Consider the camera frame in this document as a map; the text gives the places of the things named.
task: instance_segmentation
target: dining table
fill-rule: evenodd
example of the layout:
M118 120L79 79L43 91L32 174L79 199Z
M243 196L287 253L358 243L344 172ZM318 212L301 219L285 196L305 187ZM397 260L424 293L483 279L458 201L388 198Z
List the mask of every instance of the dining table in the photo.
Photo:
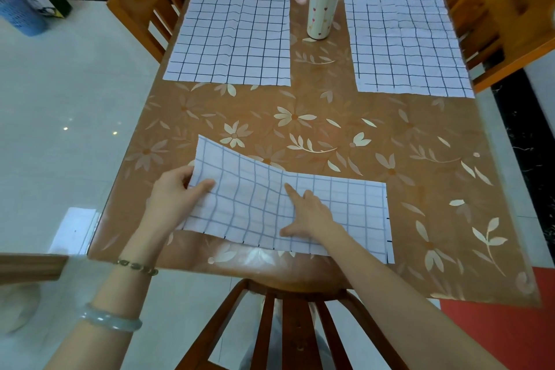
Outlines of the dining table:
M176 30L188 5L185 0ZM476 100L358 92L343 0L324 40L308 37L307 17L307 7L291 0L290 86L164 80L173 33L88 257L115 262L160 174L193 163L199 135L218 142L238 122L243 134L233 137L242 143L233 149L255 160L384 182L395 259L386 266L424 296L540 305ZM357 143L360 133L368 144ZM319 149L291 149L290 135ZM331 257L185 230L170 235L157 267L293 291L350 288Z

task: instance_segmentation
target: person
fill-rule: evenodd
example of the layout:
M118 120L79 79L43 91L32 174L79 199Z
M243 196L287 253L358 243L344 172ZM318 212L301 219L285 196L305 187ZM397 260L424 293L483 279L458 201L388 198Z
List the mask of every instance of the person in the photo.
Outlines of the person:
M75 325L46 370L121 367L132 331L136 330L136 325L130 323L139 322L162 247L198 200L215 185L213 180L204 180L185 189L184 182L192 172L192 167L179 167L166 171L156 181L140 225L121 252L124 263L120 264L128 262L128 266L114 267L88 306L87 318ZM410 369L505 369L432 303L353 240L310 191L300 196L289 185L285 189L295 206L295 220L280 234L312 237L326 248ZM131 268L129 263L140 264L135 266L139 269Z

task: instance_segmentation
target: blue basket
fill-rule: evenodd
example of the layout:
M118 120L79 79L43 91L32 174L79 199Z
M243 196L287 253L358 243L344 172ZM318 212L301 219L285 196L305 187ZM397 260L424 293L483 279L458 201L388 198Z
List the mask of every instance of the blue basket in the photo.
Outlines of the blue basket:
M47 28L45 19L27 0L0 0L0 16L29 37L41 34Z

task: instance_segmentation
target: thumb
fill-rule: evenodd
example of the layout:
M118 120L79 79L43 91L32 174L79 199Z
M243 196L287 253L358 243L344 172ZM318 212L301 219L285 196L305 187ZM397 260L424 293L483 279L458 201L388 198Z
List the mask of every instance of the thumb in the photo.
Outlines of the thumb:
M280 231L279 231L279 235L281 237L292 237L294 236L296 233L298 232L298 227L295 224L295 222L289 224L286 227L283 227Z
M187 189L185 194L187 198L191 199L194 203L197 203L198 200L210 192L215 185L215 180L207 178L206 180L202 180L202 182L197 184L195 187Z

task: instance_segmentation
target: hand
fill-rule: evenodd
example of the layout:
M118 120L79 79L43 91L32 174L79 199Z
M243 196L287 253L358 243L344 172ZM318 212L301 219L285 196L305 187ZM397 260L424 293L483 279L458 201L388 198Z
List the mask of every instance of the hand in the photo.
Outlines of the hand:
M285 184L285 191L295 206L295 221L281 229L282 237L310 237L322 243L330 232L342 229L334 222L329 208L310 190L306 190L301 197L289 184Z
M216 184L214 180L208 179L195 187L185 189L184 182L192 174L193 167L183 166L166 171L156 180L139 230L160 234L166 238L189 216L200 198Z

